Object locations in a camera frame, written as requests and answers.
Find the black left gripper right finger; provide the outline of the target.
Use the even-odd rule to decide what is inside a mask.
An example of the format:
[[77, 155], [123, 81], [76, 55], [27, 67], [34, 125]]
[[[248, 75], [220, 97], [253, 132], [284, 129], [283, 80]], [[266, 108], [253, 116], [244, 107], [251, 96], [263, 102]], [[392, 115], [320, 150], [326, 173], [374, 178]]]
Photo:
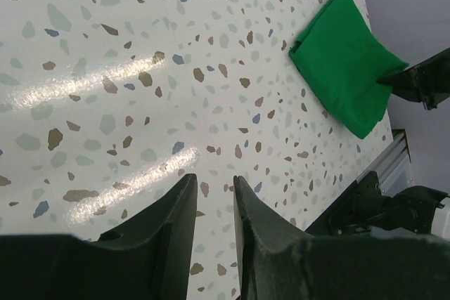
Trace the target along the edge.
[[233, 184], [242, 299], [449, 298], [446, 240], [313, 236]]

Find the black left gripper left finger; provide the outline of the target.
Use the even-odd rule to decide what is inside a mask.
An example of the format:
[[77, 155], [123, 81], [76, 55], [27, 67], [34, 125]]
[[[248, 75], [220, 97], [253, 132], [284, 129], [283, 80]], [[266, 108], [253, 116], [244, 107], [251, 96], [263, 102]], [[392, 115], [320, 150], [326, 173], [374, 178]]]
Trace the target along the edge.
[[95, 242], [1, 236], [1, 298], [186, 299], [197, 197], [197, 177], [186, 174]]

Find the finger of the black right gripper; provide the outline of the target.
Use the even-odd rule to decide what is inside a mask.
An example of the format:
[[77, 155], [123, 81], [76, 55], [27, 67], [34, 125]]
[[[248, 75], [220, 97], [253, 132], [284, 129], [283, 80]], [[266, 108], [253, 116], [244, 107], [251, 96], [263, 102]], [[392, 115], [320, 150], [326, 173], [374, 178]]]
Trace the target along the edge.
[[449, 48], [400, 73], [377, 80], [392, 93], [426, 110], [436, 109], [449, 98]]

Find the green t shirt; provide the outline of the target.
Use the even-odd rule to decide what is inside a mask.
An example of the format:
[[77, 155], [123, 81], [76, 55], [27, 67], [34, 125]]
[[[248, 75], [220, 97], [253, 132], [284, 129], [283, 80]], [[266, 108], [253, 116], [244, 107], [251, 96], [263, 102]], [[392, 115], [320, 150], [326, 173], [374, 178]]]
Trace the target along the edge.
[[378, 80], [409, 66], [373, 36], [354, 0], [328, 0], [289, 56], [324, 108], [360, 139], [383, 119], [392, 93]]

